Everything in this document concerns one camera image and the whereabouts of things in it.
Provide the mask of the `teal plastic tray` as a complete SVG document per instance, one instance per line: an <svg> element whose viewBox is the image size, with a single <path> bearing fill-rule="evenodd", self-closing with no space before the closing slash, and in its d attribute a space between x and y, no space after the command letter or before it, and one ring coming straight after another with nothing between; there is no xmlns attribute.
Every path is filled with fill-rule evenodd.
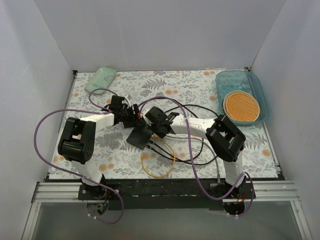
<svg viewBox="0 0 320 240"><path fill-rule="evenodd" d="M249 126L264 123L269 117L269 107L259 78L250 71L224 70L215 77L219 109L224 113L223 101L227 94L233 91L242 91L255 98L260 113L255 121L234 121L238 126Z"/></svg>

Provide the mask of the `orange woven round coaster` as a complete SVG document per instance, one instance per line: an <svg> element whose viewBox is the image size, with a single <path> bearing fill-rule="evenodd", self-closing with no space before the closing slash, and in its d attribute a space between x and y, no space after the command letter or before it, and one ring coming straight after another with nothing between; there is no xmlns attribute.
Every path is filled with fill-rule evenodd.
<svg viewBox="0 0 320 240"><path fill-rule="evenodd" d="M229 118L238 122L254 122L260 115L257 100L241 90L229 92L223 100L222 107Z"/></svg>

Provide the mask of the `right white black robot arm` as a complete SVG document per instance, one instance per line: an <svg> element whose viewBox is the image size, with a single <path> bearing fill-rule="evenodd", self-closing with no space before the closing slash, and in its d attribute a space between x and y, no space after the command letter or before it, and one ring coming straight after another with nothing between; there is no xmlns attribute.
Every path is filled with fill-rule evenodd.
<svg viewBox="0 0 320 240"><path fill-rule="evenodd" d="M191 156L191 165L195 179L210 199L218 201L226 197L237 199L245 192L243 182L245 174L243 170L242 151L245 147L246 137L225 115L219 115L213 119L201 119L187 117L185 114L176 112L166 115L158 107L143 110L141 116L149 129L158 137L164 138L167 134L187 134L188 144L191 144L191 136L196 136L209 141L215 154L223 160L225 169L226 193L220 197L211 196L202 186L198 178Z"/></svg>

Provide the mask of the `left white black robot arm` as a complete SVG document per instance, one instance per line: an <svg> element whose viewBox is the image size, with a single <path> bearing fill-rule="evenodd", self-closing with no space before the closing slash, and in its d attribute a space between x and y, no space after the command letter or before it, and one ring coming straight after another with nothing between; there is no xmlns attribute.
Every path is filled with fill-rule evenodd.
<svg viewBox="0 0 320 240"><path fill-rule="evenodd" d="M91 160L96 133L123 123L125 128L134 127L141 118L137 104L131 104L128 98L113 95L111 103L87 117L69 117L64 125L59 143L58 154L76 168L82 183L90 186L89 194L95 200L106 196L106 187L101 184L103 174Z"/></svg>

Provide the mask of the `floral patterned table mat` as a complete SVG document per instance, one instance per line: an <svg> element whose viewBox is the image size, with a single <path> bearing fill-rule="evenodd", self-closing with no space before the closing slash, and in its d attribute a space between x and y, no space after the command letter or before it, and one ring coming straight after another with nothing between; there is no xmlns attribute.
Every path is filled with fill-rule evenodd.
<svg viewBox="0 0 320 240"><path fill-rule="evenodd" d="M120 71L103 94L91 95L85 85L92 77L90 72L77 74L68 100L69 117L85 117L97 106L111 102L113 93L131 96L131 103L145 102L146 108L158 107L165 112L180 112L177 102L187 106L188 116L201 119L215 118L220 113L216 90L218 71ZM252 178L276 178L277 169L269 138L262 124L242 126L246 137L242 155L244 171ZM156 141L150 148L138 149L127 143L131 129L122 124L106 128L96 134L92 160L107 179L149 179L151 176L166 175L169 179L191 179L194 172L193 157L199 178L225 176L221 159L198 137L191 144L185 135L166 137Z"/></svg>

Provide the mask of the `aluminium frame rail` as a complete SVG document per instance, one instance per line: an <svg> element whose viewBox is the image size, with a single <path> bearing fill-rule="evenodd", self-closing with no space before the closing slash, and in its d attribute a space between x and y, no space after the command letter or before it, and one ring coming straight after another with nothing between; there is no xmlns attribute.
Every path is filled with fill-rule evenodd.
<svg viewBox="0 0 320 240"><path fill-rule="evenodd" d="M82 183L75 181L53 181L37 183L31 201L29 221L34 221L40 211L41 203L90 203L102 202L92 200L79 200L78 193ZM244 185L245 202L254 200L256 202L290 202L294 216L304 240L312 238L306 218L304 216L300 197L296 186L291 180L254 180L246 181ZM231 197L222 200L223 203L234 201Z"/></svg>

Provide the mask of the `black network switch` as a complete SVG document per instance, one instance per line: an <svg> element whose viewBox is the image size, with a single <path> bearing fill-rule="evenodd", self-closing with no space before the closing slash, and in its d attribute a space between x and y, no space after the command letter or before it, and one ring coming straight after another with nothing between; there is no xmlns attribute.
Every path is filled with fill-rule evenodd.
<svg viewBox="0 0 320 240"><path fill-rule="evenodd" d="M140 150L144 150L152 135L153 132L149 129L149 126L145 123L140 123L133 128L126 142Z"/></svg>

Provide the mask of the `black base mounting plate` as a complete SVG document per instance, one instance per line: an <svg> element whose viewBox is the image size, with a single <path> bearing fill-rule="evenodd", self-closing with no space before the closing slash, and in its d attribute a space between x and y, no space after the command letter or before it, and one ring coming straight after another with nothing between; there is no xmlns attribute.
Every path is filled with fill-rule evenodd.
<svg viewBox="0 0 320 240"><path fill-rule="evenodd" d="M107 200L109 210L129 209L209 209L223 210L223 201L208 198L195 179L104 179L100 186L81 184L78 199Z"/></svg>

